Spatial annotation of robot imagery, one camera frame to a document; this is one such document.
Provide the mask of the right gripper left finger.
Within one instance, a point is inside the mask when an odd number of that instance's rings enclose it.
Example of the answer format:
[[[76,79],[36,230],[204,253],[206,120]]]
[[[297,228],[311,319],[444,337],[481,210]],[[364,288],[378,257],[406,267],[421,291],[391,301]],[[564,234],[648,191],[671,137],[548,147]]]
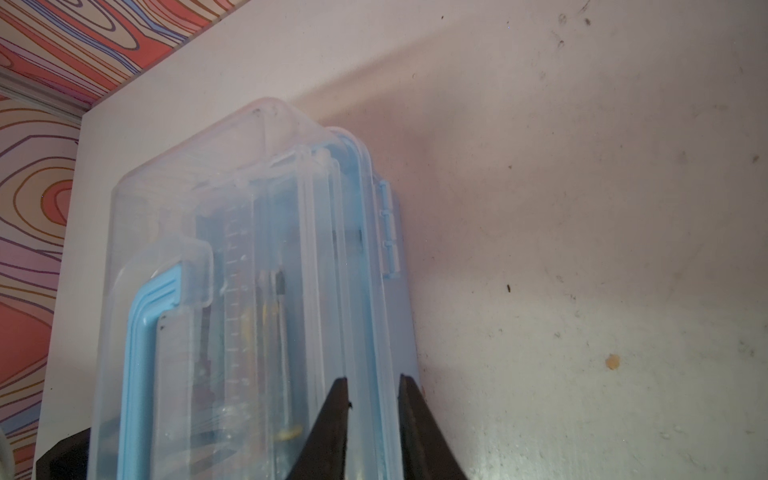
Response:
[[[287,480],[342,480],[348,438],[348,381],[337,378],[326,396]]]

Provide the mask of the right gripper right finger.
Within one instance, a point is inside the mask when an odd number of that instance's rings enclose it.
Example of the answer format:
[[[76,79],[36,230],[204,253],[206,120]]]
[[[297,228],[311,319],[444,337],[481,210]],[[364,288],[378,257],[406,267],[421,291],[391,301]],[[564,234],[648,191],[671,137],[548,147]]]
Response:
[[[398,417],[405,479],[468,479],[411,376],[400,376]]]

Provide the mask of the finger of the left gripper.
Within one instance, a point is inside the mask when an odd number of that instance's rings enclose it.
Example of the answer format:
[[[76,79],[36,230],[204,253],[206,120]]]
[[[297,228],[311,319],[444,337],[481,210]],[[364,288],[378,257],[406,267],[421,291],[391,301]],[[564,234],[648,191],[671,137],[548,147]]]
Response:
[[[35,464],[37,480],[86,480],[90,429],[62,439]]]

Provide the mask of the clear tool box lid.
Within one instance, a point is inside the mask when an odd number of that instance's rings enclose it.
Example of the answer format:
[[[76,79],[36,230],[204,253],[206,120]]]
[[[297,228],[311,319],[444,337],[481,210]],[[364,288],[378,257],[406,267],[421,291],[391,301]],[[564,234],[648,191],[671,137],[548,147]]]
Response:
[[[112,193],[91,479],[282,479],[351,363],[344,145],[261,99]],[[275,438],[269,273],[282,268],[294,413]]]

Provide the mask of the blue plastic tool box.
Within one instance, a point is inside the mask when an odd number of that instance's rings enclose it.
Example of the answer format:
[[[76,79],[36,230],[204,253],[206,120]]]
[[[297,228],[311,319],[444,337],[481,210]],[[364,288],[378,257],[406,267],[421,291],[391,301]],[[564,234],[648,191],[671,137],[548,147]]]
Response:
[[[365,144],[340,127],[339,160],[351,319],[345,476],[401,479],[398,386],[419,375],[400,205]]]

